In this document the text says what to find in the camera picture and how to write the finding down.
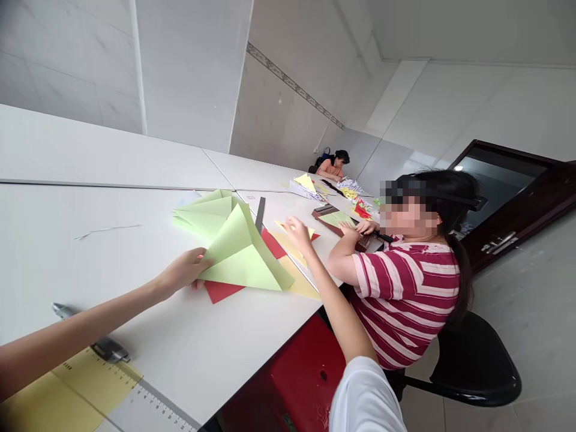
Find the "red box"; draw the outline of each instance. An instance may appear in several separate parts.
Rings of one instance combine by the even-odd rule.
[[[328,432],[346,362],[315,314],[220,410],[225,432]]]

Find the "door handle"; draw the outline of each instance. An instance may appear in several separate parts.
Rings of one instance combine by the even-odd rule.
[[[518,238],[515,237],[515,235],[516,231],[509,232],[504,238],[498,237],[498,243],[494,242],[486,243],[484,246],[482,246],[481,250],[485,254],[496,255],[497,253],[500,253],[500,251],[505,249],[507,246],[511,245],[516,240],[518,240]]]

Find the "orange shirt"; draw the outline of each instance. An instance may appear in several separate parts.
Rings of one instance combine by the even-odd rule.
[[[339,177],[344,177],[342,174],[342,168],[336,168],[332,166],[332,161],[330,159],[326,159],[324,162],[320,164],[318,167],[318,171],[326,171],[328,174],[337,175]]]

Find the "person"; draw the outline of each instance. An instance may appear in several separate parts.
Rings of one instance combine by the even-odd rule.
[[[374,221],[341,225],[344,235],[330,252],[328,270],[349,285],[347,298],[383,369],[403,373],[446,323],[465,315],[472,272],[451,232],[464,221],[477,192],[475,178],[462,171],[402,176],[386,191],[383,229]],[[374,230],[394,241],[383,251],[355,254],[360,235]]]
[[[344,177],[342,166],[347,163],[350,163],[348,152],[346,150],[338,150],[335,154],[328,156],[324,162],[320,164],[316,174],[338,182],[342,180],[342,177]]]
[[[308,260],[347,363],[332,402],[329,429],[406,432],[400,405],[376,363],[370,339],[314,251],[308,228],[295,217],[289,217],[286,226]],[[0,402],[180,288],[200,288],[203,283],[197,277],[212,264],[202,260],[205,252],[203,248],[187,251],[143,286],[0,346]]]
[[[332,331],[346,360],[344,374],[332,399],[331,432],[406,432],[400,405],[377,363],[372,342],[358,316],[318,258],[308,227],[294,216],[284,224],[300,249],[316,282]]]

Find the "ceiling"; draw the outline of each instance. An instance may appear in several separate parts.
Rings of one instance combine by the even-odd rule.
[[[576,65],[574,0],[367,0],[386,59]]]

